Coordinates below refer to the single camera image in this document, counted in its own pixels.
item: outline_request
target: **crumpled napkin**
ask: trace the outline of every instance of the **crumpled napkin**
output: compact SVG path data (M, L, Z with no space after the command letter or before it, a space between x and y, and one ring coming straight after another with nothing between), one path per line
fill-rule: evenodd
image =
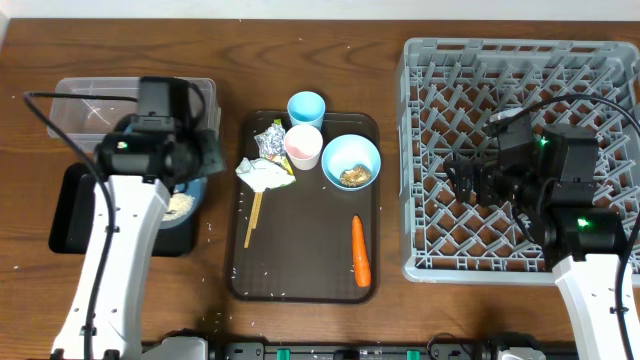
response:
M295 176L289 175L285 169L263 158L242 159L236 168L236 174L256 193L286 186L296 181Z

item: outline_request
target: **orange carrot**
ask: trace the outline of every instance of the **orange carrot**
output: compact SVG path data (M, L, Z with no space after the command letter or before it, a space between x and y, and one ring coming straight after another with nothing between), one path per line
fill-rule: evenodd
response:
M367 287L371 285L371 269L369 269L369 259L367 258L367 246L364 241L362 221L360 221L358 215L353 217L351 227L353 267L355 268L356 283L360 287Z

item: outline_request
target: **green clip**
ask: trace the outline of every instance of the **green clip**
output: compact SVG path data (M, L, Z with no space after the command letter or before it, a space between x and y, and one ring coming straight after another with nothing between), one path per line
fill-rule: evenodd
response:
M277 360L289 360L291 358L291 350L289 349L279 349L277 354Z
M420 351L408 350L407 351L407 360L420 360Z

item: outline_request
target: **plastic bin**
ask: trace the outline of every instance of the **plastic bin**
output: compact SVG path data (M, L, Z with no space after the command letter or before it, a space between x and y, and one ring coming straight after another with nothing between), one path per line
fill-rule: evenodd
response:
M198 86L205 98L206 113L201 129L220 127L220 108L216 101L216 85L211 79L182 78ZM56 86L56 92L86 95L118 95L138 97L137 77L65 78ZM199 111L199 99L191 92L194 113ZM54 99L51 121L86 152L93 152L106 133L111 131L125 115L135 113L137 105L127 101ZM49 136L58 136L47 129Z
M396 71L402 272L410 281L552 285L541 248L524 239L510 204L459 204L442 168L456 153L491 155L489 116L573 93L595 94L637 114L638 49L629 43L430 39L405 43ZM588 127L600 142L596 206L617 210L627 236L638 213L638 138L620 114L588 101L552 104L532 119ZM640 285L640 245L631 257Z

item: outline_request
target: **white cup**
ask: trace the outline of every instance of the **white cup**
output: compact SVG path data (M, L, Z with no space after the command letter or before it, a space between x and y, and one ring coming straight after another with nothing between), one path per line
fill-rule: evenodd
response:
M284 149L293 166L300 170L313 169L322 152L322 134L309 124L294 126L284 136Z

